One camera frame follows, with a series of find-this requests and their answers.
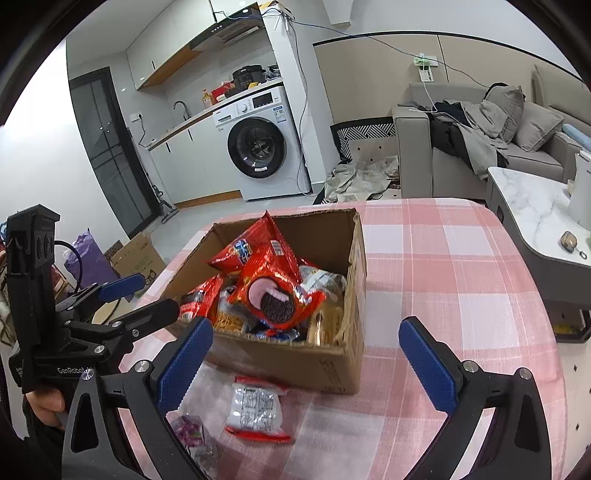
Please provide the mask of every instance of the blue gripper pad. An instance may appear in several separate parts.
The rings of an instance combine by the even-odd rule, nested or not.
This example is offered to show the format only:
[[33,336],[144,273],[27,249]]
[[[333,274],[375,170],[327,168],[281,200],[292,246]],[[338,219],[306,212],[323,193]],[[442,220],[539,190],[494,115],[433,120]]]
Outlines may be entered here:
[[451,415],[457,406],[456,384],[451,373],[408,320],[400,324],[398,342],[435,410]]
[[156,391],[156,408],[161,415],[164,416],[179,407],[212,342],[212,324],[207,318],[202,318],[178,347],[160,375]]
[[99,300],[105,303],[111,303],[112,301],[122,299],[127,295],[141,290],[146,285],[146,279],[141,273],[136,273],[130,277],[122,278],[121,280],[109,283],[101,288],[99,293]]

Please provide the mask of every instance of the bottle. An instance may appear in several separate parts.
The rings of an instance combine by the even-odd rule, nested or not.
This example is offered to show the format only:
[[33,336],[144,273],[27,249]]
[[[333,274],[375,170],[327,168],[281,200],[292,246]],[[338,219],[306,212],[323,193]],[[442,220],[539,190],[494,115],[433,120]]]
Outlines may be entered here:
[[208,94],[207,89],[203,89],[203,104],[205,108],[213,106],[212,96]]

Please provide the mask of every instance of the human hand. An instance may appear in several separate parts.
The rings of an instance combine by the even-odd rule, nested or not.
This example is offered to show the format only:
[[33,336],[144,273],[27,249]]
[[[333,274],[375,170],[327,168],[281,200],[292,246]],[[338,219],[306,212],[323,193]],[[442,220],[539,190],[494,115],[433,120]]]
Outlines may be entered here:
[[55,427],[63,430],[65,427],[57,418],[56,413],[66,409],[66,401],[61,392],[53,387],[38,388],[26,395],[27,401],[41,422],[48,427]]

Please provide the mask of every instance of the faucet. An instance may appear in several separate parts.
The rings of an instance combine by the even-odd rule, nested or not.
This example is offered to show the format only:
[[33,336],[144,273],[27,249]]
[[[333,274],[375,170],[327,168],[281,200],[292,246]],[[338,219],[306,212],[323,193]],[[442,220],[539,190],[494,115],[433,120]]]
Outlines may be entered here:
[[187,108],[187,104],[186,104],[185,102],[181,102],[180,100],[177,100],[177,101],[174,103],[173,110],[175,110],[175,109],[176,109],[176,107],[177,107],[177,105],[178,105],[179,103],[180,103],[180,104],[182,104],[182,106],[183,106],[183,107],[185,107],[185,114],[187,115],[187,118],[185,118],[185,116],[183,115],[183,119],[184,119],[184,120],[189,120],[189,119],[191,118],[191,113],[189,112],[189,109]]

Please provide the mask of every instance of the kitchen cabinet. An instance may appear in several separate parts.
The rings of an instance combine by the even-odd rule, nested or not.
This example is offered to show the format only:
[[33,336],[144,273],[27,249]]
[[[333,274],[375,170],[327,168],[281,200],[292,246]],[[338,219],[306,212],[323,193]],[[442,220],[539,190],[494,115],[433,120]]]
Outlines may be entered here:
[[179,132],[151,154],[173,203],[213,194],[189,130]]
[[127,49],[135,88],[139,89],[182,46],[172,8],[167,7]]
[[228,130],[215,126],[213,115],[189,128],[193,145],[214,193],[239,190],[236,168],[228,153]]
[[248,7],[252,3],[251,1],[245,2],[244,0],[212,0],[213,11],[217,12],[215,13],[216,21],[221,22],[226,17],[240,17],[241,15],[234,14],[237,14],[241,9]]
[[170,8],[177,28],[179,48],[216,22],[208,0],[176,0]]

